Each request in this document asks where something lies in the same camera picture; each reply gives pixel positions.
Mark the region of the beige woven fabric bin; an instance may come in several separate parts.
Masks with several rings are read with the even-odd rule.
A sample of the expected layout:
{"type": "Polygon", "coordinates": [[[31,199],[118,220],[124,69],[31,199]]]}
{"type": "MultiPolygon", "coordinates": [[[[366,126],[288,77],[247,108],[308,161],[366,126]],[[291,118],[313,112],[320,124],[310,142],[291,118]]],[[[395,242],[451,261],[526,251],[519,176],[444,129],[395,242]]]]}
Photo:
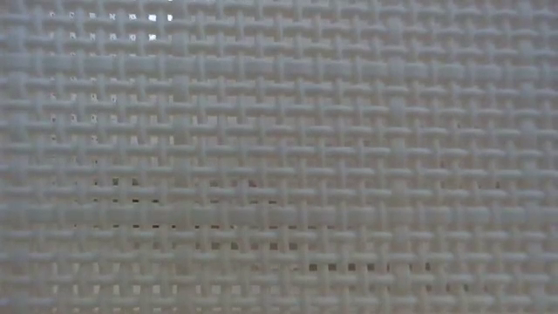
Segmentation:
{"type": "Polygon", "coordinates": [[[0,314],[558,314],[558,0],[0,0],[0,314]]]}

